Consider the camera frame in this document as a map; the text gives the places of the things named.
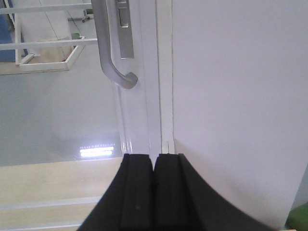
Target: lever handle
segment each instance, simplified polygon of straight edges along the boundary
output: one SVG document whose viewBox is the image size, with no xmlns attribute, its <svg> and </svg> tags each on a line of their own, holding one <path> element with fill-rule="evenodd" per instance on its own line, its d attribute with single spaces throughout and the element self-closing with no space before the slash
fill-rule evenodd
<svg viewBox="0 0 308 231">
<path fill-rule="evenodd" d="M 131 89 L 137 84 L 138 77 L 132 72 L 126 75 L 120 73 L 112 63 L 106 0 L 91 0 L 91 2 L 102 70 L 104 74 L 117 85 L 126 89 Z"/>
</svg>

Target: wooden surface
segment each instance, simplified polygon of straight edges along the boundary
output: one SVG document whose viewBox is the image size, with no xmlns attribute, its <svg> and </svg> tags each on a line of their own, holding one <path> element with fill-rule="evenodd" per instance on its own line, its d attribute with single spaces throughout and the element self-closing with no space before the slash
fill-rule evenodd
<svg viewBox="0 0 308 231">
<path fill-rule="evenodd" d="M 121 157 L 0 167 L 0 204 L 101 196 Z"/>
<path fill-rule="evenodd" d="M 121 161 L 118 157 L 0 167 L 0 231 L 50 226 L 59 228 L 41 230 L 76 230 L 61 226 L 79 224 L 87 217 Z"/>
</svg>

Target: black object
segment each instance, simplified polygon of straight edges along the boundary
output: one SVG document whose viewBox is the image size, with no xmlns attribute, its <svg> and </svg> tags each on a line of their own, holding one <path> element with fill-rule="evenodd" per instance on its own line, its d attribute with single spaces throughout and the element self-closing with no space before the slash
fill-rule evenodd
<svg viewBox="0 0 308 231">
<path fill-rule="evenodd" d="M 77 231 L 273 231 L 230 204 L 183 154 L 125 154 L 114 180 Z"/>
<path fill-rule="evenodd" d="M 156 230 L 190 231 L 179 156 L 160 154 L 154 177 Z"/>
<path fill-rule="evenodd" d="M 125 154 L 109 188 L 77 231 L 150 230 L 152 173 L 148 155 Z"/>
</svg>

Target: blue panel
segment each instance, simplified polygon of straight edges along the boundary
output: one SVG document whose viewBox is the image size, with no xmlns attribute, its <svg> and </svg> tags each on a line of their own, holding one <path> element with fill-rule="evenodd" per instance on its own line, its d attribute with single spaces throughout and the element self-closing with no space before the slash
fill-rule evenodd
<svg viewBox="0 0 308 231">
<path fill-rule="evenodd" d="M 0 44 L 12 43 L 9 27 L 4 15 L 0 15 Z M 0 51 L 0 62 L 15 62 L 15 50 Z"/>
</svg>

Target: green object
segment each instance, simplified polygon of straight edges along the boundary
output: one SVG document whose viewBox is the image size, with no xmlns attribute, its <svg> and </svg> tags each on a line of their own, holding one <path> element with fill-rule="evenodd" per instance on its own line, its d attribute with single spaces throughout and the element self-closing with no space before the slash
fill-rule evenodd
<svg viewBox="0 0 308 231">
<path fill-rule="evenodd" d="M 79 33 L 73 33 L 72 39 L 80 39 L 80 34 Z"/>
<path fill-rule="evenodd" d="M 293 209 L 286 224 L 297 231 L 308 231 L 308 203 Z"/>
<path fill-rule="evenodd" d="M 93 14 L 93 9 L 86 9 L 87 14 Z"/>
</svg>

